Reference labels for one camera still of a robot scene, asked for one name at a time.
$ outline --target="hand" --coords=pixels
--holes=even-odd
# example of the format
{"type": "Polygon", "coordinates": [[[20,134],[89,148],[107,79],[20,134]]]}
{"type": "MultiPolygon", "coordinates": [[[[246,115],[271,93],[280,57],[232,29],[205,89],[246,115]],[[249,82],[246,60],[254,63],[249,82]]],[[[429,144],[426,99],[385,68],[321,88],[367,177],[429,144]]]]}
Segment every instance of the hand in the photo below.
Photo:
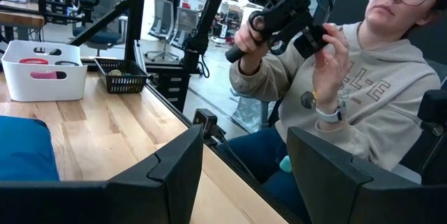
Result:
{"type": "Polygon", "coordinates": [[[323,27],[328,32],[323,36],[323,40],[334,46],[335,54],[332,55],[324,49],[315,53],[316,63],[312,83],[318,108],[331,114],[337,109],[338,90],[349,71],[349,44],[336,26],[324,24],[323,27]]]}
{"type": "Polygon", "coordinates": [[[262,35],[254,31],[248,20],[235,34],[235,44],[247,54],[240,60],[240,70],[245,75],[253,75],[259,67],[261,59],[267,54],[267,43],[256,45],[255,40],[261,41],[262,35]]]}

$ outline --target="black robotic arm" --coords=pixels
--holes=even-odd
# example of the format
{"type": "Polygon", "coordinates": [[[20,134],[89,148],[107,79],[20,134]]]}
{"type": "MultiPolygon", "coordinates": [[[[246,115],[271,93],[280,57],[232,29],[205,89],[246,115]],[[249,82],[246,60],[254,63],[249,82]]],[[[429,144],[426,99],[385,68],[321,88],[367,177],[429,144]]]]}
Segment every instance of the black robotic arm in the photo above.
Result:
{"type": "MultiPolygon", "coordinates": [[[[265,7],[263,11],[253,12],[249,17],[251,27],[263,35],[263,41],[273,54],[282,54],[290,40],[300,31],[302,35],[295,40],[294,46],[304,57],[309,57],[326,45],[321,39],[325,33],[323,27],[313,25],[314,19],[309,12],[310,0],[249,0],[265,7]]],[[[197,27],[183,42],[184,58],[182,65],[195,73],[198,58],[208,46],[208,30],[222,0],[207,0],[197,27]]],[[[227,60],[235,62],[246,53],[233,47],[226,53],[227,60]]]]}

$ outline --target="wristwatch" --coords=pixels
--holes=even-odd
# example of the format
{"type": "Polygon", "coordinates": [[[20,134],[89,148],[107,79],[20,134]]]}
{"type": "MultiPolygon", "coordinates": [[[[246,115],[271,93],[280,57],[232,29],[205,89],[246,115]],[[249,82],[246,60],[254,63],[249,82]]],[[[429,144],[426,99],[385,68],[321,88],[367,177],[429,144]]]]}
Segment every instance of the wristwatch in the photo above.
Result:
{"type": "Polygon", "coordinates": [[[338,100],[338,106],[334,113],[326,114],[319,110],[318,106],[315,107],[316,113],[321,121],[326,123],[336,123],[343,120],[346,115],[346,103],[343,100],[338,100]]]}

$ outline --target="black wire basket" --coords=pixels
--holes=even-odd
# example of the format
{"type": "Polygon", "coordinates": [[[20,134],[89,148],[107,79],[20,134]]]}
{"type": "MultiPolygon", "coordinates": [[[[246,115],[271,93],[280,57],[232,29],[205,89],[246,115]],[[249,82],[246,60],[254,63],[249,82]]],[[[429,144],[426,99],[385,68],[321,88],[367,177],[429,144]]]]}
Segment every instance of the black wire basket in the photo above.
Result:
{"type": "Polygon", "coordinates": [[[148,75],[134,61],[95,58],[95,63],[108,93],[139,93],[146,85],[148,75]],[[121,75],[109,75],[112,70],[121,75]]]}

